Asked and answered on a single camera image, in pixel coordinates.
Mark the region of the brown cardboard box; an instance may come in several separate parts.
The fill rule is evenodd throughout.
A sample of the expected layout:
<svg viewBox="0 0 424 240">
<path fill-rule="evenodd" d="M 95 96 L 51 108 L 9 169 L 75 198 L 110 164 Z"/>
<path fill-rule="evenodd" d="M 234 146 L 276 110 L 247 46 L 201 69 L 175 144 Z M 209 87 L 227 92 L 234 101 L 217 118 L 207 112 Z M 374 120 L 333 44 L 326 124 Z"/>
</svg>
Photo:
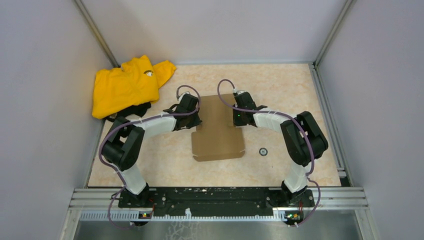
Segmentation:
<svg viewBox="0 0 424 240">
<path fill-rule="evenodd" d="M 202 123 L 191 134 L 192 155 L 198 162 L 242 158 L 245 140 L 241 128 L 234 126 L 232 94 L 202 96 L 198 116 Z"/>
</svg>

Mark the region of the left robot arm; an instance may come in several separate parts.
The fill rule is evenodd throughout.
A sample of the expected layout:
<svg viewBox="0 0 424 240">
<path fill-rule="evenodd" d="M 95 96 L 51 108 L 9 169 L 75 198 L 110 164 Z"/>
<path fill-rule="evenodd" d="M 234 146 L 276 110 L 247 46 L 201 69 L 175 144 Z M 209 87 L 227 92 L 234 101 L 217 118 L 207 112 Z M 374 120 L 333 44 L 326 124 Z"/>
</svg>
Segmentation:
<svg viewBox="0 0 424 240">
<path fill-rule="evenodd" d="M 141 120 L 118 117 L 99 146 L 99 160 L 116 171 L 123 183 L 124 207 L 149 203 L 149 185 L 137 166 L 144 140 L 160 134 L 190 129 L 201 124 L 200 97 L 189 92 L 160 114 Z"/>
</svg>

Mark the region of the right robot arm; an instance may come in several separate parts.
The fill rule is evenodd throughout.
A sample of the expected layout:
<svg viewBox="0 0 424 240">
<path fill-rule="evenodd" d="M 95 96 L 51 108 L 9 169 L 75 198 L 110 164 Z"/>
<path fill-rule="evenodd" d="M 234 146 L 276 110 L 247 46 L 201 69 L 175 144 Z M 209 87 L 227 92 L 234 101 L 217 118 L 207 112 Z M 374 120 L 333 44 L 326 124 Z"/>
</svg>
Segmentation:
<svg viewBox="0 0 424 240">
<path fill-rule="evenodd" d="M 289 174 L 281 183 L 281 199 L 287 206 L 295 206 L 307 189 L 315 161 L 329 147 L 321 128 L 308 111 L 291 116 L 264 105 L 257 106 L 247 91 L 236 90 L 233 96 L 234 126 L 250 125 L 282 134 L 292 163 Z"/>
</svg>

